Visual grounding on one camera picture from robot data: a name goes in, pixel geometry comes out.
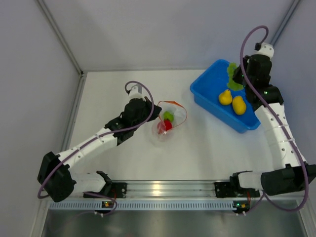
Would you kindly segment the green fake lettuce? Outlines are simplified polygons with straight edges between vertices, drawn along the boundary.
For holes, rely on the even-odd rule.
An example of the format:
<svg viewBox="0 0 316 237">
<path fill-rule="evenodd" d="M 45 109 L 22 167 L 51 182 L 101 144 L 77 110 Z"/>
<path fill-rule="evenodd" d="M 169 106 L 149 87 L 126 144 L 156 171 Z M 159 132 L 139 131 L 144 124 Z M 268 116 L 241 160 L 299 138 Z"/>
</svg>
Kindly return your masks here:
<svg viewBox="0 0 316 237">
<path fill-rule="evenodd" d="M 240 84 L 234 81 L 234 79 L 239 79 L 239 76 L 242 76 L 240 66 L 237 66 L 236 63 L 230 63 L 227 67 L 227 74 L 229 77 L 227 83 L 228 89 L 232 91 L 240 91 L 244 89 L 242 83 Z"/>
</svg>

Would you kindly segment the yellow fake pepper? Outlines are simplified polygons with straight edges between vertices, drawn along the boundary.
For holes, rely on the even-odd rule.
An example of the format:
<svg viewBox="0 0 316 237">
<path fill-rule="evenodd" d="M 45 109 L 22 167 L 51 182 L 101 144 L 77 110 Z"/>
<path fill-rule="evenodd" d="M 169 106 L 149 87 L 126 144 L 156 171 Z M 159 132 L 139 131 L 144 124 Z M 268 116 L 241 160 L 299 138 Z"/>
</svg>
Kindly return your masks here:
<svg viewBox="0 0 316 237">
<path fill-rule="evenodd" d="M 218 96 L 218 100 L 219 103 L 224 106 L 231 104 L 233 101 L 231 91 L 229 89 L 226 89 L 225 91 L 220 93 Z"/>
</svg>

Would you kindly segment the clear zip top bag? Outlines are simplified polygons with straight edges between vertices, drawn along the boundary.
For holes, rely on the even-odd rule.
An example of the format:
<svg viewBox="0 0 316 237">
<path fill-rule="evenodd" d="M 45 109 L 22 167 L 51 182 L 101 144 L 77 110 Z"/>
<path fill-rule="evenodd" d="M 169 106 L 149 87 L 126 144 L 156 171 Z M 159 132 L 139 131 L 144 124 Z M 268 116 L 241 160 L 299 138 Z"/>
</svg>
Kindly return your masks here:
<svg viewBox="0 0 316 237">
<path fill-rule="evenodd" d="M 163 147 L 176 141 L 187 120 L 186 108 L 176 101 L 161 100 L 158 102 L 161 111 L 151 128 L 151 143 Z"/>
</svg>

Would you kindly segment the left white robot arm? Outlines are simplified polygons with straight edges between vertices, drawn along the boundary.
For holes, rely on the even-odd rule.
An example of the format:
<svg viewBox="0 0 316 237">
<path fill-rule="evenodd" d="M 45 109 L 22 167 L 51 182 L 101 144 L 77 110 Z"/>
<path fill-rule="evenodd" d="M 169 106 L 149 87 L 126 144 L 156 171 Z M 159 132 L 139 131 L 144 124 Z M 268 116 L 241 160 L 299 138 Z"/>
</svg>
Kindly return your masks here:
<svg viewBox="0 0 316 237">
<path fill-rule="evenodd" d="M 119 146 L 131 138 L 141 125 L 155 120 L 161 111 L 162 108 L 148 98 L 131 99 L 118 117 L 86 141 L 58 154 L 47 153 L 38 174 L 40 190 L 46 191 L 54 202 L 79 193 L 107 197 L 112 190 L 112 181 L 107 174 L 102 171 L 76 174 L 73 169 Z"/>
</svg>

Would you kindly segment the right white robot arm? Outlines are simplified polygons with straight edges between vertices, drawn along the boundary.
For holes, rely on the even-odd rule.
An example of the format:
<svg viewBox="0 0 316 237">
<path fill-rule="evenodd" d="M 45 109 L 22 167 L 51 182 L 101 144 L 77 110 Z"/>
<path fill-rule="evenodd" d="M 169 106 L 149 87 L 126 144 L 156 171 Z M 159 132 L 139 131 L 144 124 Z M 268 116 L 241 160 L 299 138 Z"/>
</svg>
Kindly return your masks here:
<svg viewBox="0 0 316 237">
<path fill-rule="evenodd" d="M 262 190 L 269 196 L 299 192 L 316 177 L 316 166 L 309 165 L 296 146 L 280 90 L 270 84 L 271 68 L 269 56 L 254 54 L 244 56 L 234 73 L 234 81 L 244 86 L 245 97 L 264 129 L 273 159 L 272 171 L 234 173 L 230 189 L 236 196 L 248 189 Z"/>
</svg>

